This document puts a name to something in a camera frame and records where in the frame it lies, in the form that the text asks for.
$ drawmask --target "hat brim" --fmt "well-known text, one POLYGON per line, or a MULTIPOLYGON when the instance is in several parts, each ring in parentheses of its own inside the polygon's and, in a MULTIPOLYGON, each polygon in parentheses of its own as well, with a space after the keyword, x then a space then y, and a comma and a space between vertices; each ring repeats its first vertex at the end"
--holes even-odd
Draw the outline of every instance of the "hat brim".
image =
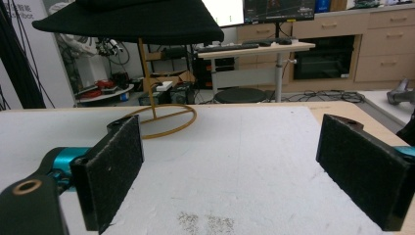
POLYGON ((167 0, 113 11, 88 11, 76 2, 33 27, 42 31, 125 42, 184 45, 223 41, 224 34, 201 0, 167 0))

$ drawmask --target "wooden stand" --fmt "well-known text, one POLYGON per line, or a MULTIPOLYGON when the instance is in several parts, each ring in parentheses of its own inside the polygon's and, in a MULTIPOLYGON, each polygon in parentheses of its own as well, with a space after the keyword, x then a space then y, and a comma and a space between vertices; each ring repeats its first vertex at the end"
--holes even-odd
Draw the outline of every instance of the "wooden stand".
POLYGON ((144 52, 144 46, 143 46, 143 39, 142 38, 138 39, 138 50, 140 51, 141 61, 143 62, 143 70, 144 70, 144 74, 145 74, 144 79, 147 80, 147 84, 148 84, 147 88, 149 90, 149 98, 150 98, 150 105, 151 106, 149 108, 141 109, 139 111, 128 114, 128 115, 126 115, 126 117, 130 117, 130 116, 133 116, 133 115, 151 110, 152 113, 153 113, 153 118, 142 120, 140 122, 141 124, 145 124, 145 123, 148 123, 148 122, 157 121, 157 120, 164 119, 164 118, 170 118, 170 117, 174 117, 174 116, 178 116, 178 115, 184 115, 184 114, 187 114, 187 113, 192 113, 193 114, 193 117, 189 121, 187 121, 186 123, 180 125, 179 127, 173 128, 173 129, 168 130, 168 131, 160 132, 160 133, 143 135, 142 136, 143 139, 158 138, 158 137, 162 137, 162 136, 165 136, 165 135, 168 135, 168 134, 172 134, 172 133, 175 133, 179 130, 182 130, 182 129, 186 128, 187 126, 189 126, 190 124, 192 124, 195 121, 196 117, 197 117, 197 113, 190 106, 177 105, 177 104, 167 104, 167 105, 157 105, 157 106, 155 105, 155 101, 154 101, 154 98, 153 98, 153 90, 152 90, 152 87, 151 87, 152 85, 150 84, 149 68, 148 68, 147 63, 146 63, 146 56, 145 56, 146 53, 144 52), (157 112, 156 112, 156 108, 167 108, 167 107, 183 108, 184 111, 176 112, 176 113, 172 113, 172 114, 169 114, 169 115, 164 115, 164 116, 158 117, 157 112))

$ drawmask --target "monitor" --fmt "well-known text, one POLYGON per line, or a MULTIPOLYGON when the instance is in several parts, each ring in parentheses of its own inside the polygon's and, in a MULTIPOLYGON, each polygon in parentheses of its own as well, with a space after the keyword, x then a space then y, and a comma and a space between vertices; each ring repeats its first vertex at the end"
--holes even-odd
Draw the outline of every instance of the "monitor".
POLYGON ((244 24, 244 0, 202 0, 220 27, 244 24))
POLYGON ((245 0, 244 23, 314 20, 315 0, 245 0))

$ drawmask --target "white table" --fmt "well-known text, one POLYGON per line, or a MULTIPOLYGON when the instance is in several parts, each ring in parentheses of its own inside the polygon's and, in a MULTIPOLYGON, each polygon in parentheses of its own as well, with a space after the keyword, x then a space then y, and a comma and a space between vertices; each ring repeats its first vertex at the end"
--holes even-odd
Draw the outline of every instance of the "white table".
MULTIPOLYGON (((319 122, 327 113, 353 118, 381 140, 404 145, 356 106, 194 107, 198 118, 192 125, 143 141, 145 162, 104 234, 390 234, 380 231, 315 160, 319 122)), ((52 148, 91 147, 105 136, 109 122, 136 109, 1 112, 0 191, 34 172, 52 148)), ((96 234, 85 231, 74 192, 60 199, 70 234, 96 234)), ((396 234, 415 233, 414 215, 412 206, 403 232, 396 234)))
POLYGON ((305 42, 295 42, 291 45, 273 44, 270 47, 258 47, 246 50, 209 52, 198 54, 199 58, 211 60, 211 80, 213 86, 213 95, 217 93, 218 88, 230 86, 243 86, 264 83, 275 84, 275 102, 281 102, 281 90, 283 79, 283 54, 296 51, 306 51, 315 47, 314 44, 305 42), (215 59, 242 57, 242 56, 259 56, 265 54, 277 54, 275 68, 256 69, 256 70, 231 70, 216 71, 215 59))

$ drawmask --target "floor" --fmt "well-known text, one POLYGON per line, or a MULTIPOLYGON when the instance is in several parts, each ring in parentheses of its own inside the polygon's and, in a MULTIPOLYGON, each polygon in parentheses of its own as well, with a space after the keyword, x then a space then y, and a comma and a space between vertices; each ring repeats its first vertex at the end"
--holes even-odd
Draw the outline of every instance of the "floor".
MULTIPOLYGON (((104 101, 94 102, 88 104, 87 107, 125 107, 125 106, 140 106, 138 98, 142 95, 142 92, 130 92, 128 101, 121 102, 119 97, 107 99, 104 101)), ((273 101, 273 92, 266 91, 267 97, 271 102, 273 101)), ((197 105, 214 104, 212 100, 213 93, 211 90, 198 90, 196 91, 195 103, 197 105)), ((303 93, 283 93, 282 102, 330 102, 330 101, 347 101, 354 103, 360 109, 365 111, 384 127, 389 129, 392 133, 397 133, 403 126, 400 123, 390 119, 383 113, 379 112, 376 108, 365 102, 363 96, 360 96, 356 92, 344 92, 344 91, 305 91, 303 93)))

